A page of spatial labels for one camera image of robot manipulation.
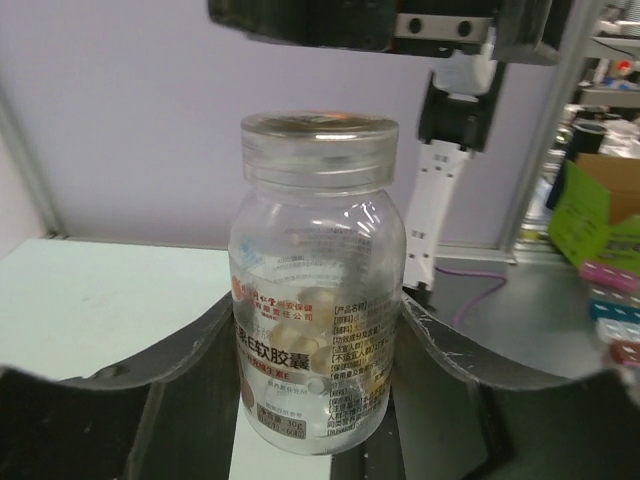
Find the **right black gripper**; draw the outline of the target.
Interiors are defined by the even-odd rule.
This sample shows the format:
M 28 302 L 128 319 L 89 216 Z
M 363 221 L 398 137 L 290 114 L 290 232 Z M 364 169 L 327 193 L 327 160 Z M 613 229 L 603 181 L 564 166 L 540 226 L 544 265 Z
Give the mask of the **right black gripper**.
M 572 4 L 554 0 L 209 0 L 212 22 L 311 48 L 553 65 Z

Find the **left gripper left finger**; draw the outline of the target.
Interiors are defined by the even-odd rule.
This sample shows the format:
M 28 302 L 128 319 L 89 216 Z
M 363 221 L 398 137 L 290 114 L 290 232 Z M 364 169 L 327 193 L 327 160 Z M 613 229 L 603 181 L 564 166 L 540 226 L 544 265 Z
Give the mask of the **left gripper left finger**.
M 226 479 L 240 382 L 232 300 L 88 378 L 1 368 L 4 479 Z

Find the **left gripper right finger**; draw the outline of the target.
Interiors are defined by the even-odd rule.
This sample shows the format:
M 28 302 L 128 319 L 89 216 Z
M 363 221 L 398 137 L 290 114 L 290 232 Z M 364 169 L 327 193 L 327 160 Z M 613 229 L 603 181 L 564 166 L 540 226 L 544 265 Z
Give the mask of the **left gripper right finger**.
M 636 479 L 639 406 L 617 369 L 507 359 L 403 296 L 392 393 L 409 479 Z

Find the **clear pill bottle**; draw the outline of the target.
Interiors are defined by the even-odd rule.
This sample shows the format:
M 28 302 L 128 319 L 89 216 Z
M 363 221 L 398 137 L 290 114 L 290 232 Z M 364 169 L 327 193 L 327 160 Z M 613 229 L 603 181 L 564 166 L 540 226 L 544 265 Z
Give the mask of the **clear pill bottle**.
M 387 409 L 401 216 L 388 187 L 329 196 L 248 183 L 228 245 L 247 419 L 291 453 L 346 451 Z

